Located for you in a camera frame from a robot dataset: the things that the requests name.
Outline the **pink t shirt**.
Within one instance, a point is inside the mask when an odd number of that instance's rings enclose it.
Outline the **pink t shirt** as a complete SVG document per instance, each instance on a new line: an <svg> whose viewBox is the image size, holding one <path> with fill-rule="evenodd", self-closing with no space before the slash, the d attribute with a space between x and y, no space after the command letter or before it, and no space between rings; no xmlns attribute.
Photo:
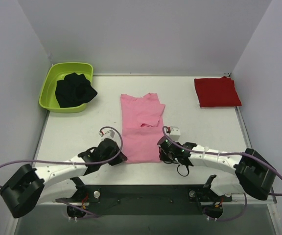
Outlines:
<svg viewBox="0 0 282 235"><path fill-rule="evenodd" d="M156 93L148 93L143 97L122 94L120 103L123 153L128 158L127 162L160 162L157 142L163 136L165 105L159 101Z"/></svg>

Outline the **green plastic basin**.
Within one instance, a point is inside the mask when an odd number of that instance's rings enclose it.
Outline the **green plastic basin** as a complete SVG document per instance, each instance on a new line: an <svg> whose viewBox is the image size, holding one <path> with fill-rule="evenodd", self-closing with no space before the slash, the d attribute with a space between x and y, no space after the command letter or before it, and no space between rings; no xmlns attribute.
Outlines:
<svg viewBox="0 0 282 235"><path fill-rule="evenodd" d="M92 83L94 69L91 64L83 62L63 62L54 64L48 71L41 94L39 105L54 113L79 113L86 109L87 104L81 104L75 107L61 108L56 99L55 91L57 81L63 80L66 75L76 73L84 74L87 80Z"/></svg>

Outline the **red t shirt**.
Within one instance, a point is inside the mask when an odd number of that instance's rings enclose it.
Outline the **red t shirt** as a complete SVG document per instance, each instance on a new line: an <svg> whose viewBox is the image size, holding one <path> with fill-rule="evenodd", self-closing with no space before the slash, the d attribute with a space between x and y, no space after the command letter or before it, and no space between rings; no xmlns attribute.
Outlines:
<svg viewBox="0 0 282 235"><path fill-rule="evenodd" d="M194 80L194 87L201 108L242 105L231 78L199 78Z"/></svg>

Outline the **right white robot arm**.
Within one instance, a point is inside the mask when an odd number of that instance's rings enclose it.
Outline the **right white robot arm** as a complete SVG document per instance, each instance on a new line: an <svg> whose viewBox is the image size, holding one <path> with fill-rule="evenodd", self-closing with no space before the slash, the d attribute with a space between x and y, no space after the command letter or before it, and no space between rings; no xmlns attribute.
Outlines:
<svg viewBox="0 0 282 235"><path fill-rule="evenodd" d="M167 164L184 165L186 169L203 166L229 173L230 176L224 178L211 176L206 182L205 187L218 196L246 193L265 201L276 177L275 169L250 148L246 149L246 156L226 156L225 152L191 142L173 144L166 137L162 137L157 145L161 161Z"/></svg>

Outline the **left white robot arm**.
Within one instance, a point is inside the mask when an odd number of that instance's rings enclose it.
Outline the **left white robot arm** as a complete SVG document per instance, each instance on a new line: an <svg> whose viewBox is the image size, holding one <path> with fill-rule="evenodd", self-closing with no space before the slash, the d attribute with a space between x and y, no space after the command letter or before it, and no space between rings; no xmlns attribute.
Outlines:
<svg viewBox="0 0 282 235"><path fill-rule="evenodd" d="M22 165L1 187L0 195L14 218L31 212L42 192L59 182L94 173L107 163L111 166L127 160L118 144L105 138L97 147L91 147L62 162L33 168Z"/></svg>

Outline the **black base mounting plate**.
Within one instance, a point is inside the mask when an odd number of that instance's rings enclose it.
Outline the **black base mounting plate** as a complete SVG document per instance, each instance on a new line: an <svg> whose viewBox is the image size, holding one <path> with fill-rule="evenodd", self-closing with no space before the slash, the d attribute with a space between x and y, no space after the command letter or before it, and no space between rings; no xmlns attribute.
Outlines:
<svg viewBox="0 0 282 235"><path fill-rule="evenodd" d="M97 215L200 215L198 203L231 202L203 185L84 185L67 199Z"/></svg>

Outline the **black t shirt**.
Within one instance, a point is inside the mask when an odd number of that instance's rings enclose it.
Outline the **black t shirt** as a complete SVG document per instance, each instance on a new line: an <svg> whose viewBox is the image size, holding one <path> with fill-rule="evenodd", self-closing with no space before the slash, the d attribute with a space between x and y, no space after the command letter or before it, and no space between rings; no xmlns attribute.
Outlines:
<svg viewBox="0 0 282 235"><path fill-rule="evenodd" d="M55 97L60 108L77 107L90 102L97 91L84 74L71 73L56 82Z"/></svg>

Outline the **aluminium extrusion rail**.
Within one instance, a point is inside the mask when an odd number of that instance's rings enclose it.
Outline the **aluminium extrusion rail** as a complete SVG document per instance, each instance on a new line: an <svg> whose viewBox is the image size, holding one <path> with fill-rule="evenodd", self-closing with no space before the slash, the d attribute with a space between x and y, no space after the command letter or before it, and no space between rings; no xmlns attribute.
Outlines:
<svg viewBox="0 0 282 235"><path fill-rule="evenodd" d="M225 194L225 196L231 196L232 198L231 203L233 204L245 204L245 197L243 193L229 193L229 194ZM258 200L246 194L246 198L247 198L247 204L269 205L269 204L276 204L278 202L274 196L268 196L267 200Z"/></svg>

